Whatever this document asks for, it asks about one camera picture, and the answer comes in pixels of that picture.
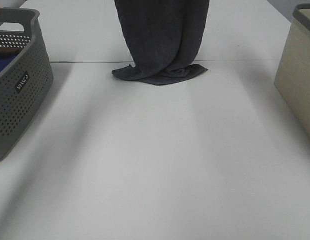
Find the dark grey towel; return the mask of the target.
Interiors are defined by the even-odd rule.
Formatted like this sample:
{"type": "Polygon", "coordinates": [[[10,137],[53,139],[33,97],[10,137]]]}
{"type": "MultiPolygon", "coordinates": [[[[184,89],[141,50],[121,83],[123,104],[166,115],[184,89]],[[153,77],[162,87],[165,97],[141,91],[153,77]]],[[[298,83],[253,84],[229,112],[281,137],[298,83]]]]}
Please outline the dark grey towel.
{"type": "Polygon", "coordinates": [[[205,30],[207,0],[117,0],[123,37],[135,66],[112,71],[123,81],[164,86],[207,71],[194,60],[205,30]]]}

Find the grey perforated plastic basket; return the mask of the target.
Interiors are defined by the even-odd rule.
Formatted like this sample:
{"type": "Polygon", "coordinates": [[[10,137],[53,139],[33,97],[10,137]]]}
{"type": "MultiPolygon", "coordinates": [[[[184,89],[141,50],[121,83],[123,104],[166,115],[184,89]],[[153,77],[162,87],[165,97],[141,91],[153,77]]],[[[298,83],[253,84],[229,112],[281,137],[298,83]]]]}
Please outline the grey perforated plastic basket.
{"type": "Polygon", "coordinates": [[[0,24],[23,27],[0,30],[0,56],[16,56],[0,72],[0,161],[23,134],[53,82],[39,15],[33,9],[0,8],[0,24]]]}

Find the beige fabric storage bin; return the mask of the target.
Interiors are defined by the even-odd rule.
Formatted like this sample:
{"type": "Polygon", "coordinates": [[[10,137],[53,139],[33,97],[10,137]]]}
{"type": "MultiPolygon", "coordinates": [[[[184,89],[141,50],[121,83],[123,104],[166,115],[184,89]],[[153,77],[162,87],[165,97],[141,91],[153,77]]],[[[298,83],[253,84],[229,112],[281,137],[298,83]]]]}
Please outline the beige fabric storage bin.
{"type": "Polygon", "coordinates": [[[310,137],[310,3],[293,11],[274,84],[310,137]]]}

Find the blue cloth in basket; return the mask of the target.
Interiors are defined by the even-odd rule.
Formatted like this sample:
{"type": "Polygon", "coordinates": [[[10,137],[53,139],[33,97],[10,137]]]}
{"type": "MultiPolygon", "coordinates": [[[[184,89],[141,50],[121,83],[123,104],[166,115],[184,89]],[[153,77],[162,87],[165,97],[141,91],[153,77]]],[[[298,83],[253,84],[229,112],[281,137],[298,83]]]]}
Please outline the blue cloth in basket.
{"type": "Polygon", "coordinates": [[[0,72],[14,60],[15,55],[0,55],[0,72]]]}

